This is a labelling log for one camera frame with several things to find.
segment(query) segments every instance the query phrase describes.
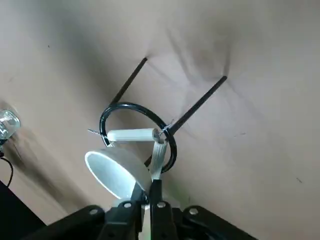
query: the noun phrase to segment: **white plastic rod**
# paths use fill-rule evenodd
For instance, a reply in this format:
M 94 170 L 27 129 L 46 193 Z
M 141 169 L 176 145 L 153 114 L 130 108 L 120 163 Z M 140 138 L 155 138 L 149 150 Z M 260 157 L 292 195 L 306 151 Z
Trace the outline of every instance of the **white plastic rod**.
M 161 170 L 165 161 L 166 150 L 167 150 L 166 141 L 164 141 L 164 143 L 155 142 L 153 145 L 152 158 L 151 158 L 151 163 L 149 167 L 152 180 L 160 179 Z
M 111 130 L 107 133 L 110 142 L 158 142 L 159 132 L 155 128 Z

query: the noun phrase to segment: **glass jar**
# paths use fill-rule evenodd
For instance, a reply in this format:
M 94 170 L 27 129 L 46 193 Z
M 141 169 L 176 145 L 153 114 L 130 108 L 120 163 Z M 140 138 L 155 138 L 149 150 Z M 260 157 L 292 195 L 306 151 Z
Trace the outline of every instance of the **glass jar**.
M 0 111 L 0 146 L 20 128 L 19 118 L 9 110 Z

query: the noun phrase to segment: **black rod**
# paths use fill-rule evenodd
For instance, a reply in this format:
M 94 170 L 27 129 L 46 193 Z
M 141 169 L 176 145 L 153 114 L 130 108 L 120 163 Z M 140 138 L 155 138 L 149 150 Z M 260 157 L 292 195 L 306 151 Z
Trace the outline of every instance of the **black rod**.
M 121 99 L 121 97 L 125 94 L 126 90 L 128 89 L 128 87 L 130 86 L 130 84 L 134 81 L 134 79 L 136 78 L 136 76 L 138 75 L 138 73 L 140 72 L 140 70 L 142 69 L 142 67 L 145 65 L 146 61 L 148 59 L 146 57 L 144 57 L 141 62 L 139 63 L 139 65 L 135 68 L 135 70 L 133 71 L 133 73 L 130 75 L 130 77 L 127 79 L 127 81 L 123 84 L 123 86 L 121 87 L 120 91 L 115 95 L 115 97 L 113 98 L 113 100 L 111 101 L 111 104 L 116 104 L 117 102 L 119 102 L 119 100 Z
M 185 124 L 185 122 L 208 100 L 208 98 L 215 93 L 215 91 L 227 80 L 227 78 L 227 76 L 221 77 L 220 80 L 217 81 L 215 85 L 213 85 L 213 87 L 206 92 L 205 95 L 203 95 L 178 121 L 172 125 L 172 127 L 170 127 L 170 132 L 172 135 L 175 134 L 176 131 L 178 131 L 183 124 Z

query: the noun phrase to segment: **black cord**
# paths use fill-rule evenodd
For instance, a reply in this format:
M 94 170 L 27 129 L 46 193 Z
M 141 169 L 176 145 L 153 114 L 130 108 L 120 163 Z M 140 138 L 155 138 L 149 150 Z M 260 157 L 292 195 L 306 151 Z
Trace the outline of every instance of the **black cord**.
M 11 168 L 10 179 L 9 179 L 8 184 L 6 185 L 7 187 L 9 187 L 10 184 L 11 184 L 12 178 L 14 177 L 14 166 L 13 166 L 12 163 L 11 163 L 8 159 L 6 159 L 4 156 L 1 157 L 1 159 L 2 159 L 3 161 L 7 162 L 7 163 L 10 165 L 10 168 Z
M 139 104 L 131 103 L 131 102 L 119 102 L 119 103 L 113 103 L 109 105 L 108 108 L 106 108 L 101 117 L 100 117 L 100 134 L 102 136 L 102 140 L 106 146 L 110 144 L 109 140 L 107 139 L 107 131 L 106 131 L 106 120 L 111 114 L 111 112 L 118 110 L 118 109 L 128 109 L 128 110 L 133 110 L 136 112 L 139 112 L 145 116 L 147 116 L 149 119 L 151 119 L 155 124 L 158 125 L 160 129 L 164 129 L 163 133 L 166 137 L 166 140 L 169 143 L 170 146 L 170 158 L 167 164 L 162 168 L 162 173 L 167 172 L 170 168 L 173 167 L 173 165 L 176 162 L 177 159 L 177 144 L 176 140 L 173 136 L 173 134 L 170 132 L 169 128 L 165 128 L 167 124 L 160 118 L 158 115 L 156 115 L 153 111 L 147 109 L 144 106 L 141 106 Z

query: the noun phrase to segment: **screw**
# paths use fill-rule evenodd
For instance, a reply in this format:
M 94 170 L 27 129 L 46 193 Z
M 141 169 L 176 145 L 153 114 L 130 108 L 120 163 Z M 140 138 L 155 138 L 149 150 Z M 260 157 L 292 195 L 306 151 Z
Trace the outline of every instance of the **screw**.
M 131 208 L 131 203 L 130 202 L 127 202 L 127 203 L 125 203 L 124 205 L 123 205 L 126 209 L 128 209 L 128 208 Z
M 198 214 L 198 210 L 196 208 L 190 208 L 189 213 L 191 215 L 197 215 Z
M 98 212 L 97 209 L 91 209 L 90 212 L 89 212 L 89 214 L 90 214 L 90 215 L 95 215 L 97 212 Z
M 166 203 L 163 202 L 163 201 L 160 201 L 160 202 L 158 202 L 158 204 L 157 204 L 157 207 L 160 208 L 160 209 L 164 208 L 165 206 L 166 206 Z

